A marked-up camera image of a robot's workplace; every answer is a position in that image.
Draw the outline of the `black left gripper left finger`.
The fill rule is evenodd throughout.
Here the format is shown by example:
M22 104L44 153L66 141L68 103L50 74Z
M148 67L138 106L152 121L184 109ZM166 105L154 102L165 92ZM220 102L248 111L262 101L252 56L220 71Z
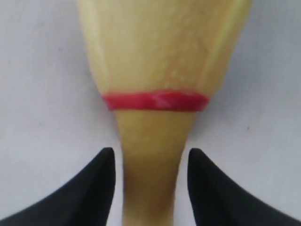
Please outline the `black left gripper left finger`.
M115 155L104 148L69 182L0 221L2 226L104 226L115 191Z

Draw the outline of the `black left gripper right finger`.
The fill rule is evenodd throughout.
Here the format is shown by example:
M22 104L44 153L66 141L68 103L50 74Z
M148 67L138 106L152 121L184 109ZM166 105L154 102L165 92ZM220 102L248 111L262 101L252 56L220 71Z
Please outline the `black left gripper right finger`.
M198 226L299 226L300 221L267 205L241 188L205 153L192 148L188 192Z

